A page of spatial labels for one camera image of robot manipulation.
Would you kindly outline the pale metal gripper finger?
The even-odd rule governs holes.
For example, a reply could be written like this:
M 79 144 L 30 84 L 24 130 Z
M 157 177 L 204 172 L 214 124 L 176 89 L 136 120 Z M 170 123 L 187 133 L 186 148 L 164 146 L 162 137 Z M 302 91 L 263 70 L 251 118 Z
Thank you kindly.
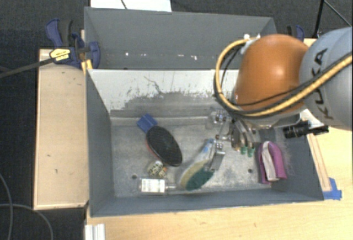
M 223 125 L 228 119 L 226 111 L 213 111 L 210 114 L 210 122 L 212 125 Z
M 216 142 L 215 143 L 215 151 L 212 156 L 212 161 L 210 164 L 210 171 L 214 172 L 214 171 L 219 170 L 225 154 L 226 153 L 223 150 L 223 144 Z

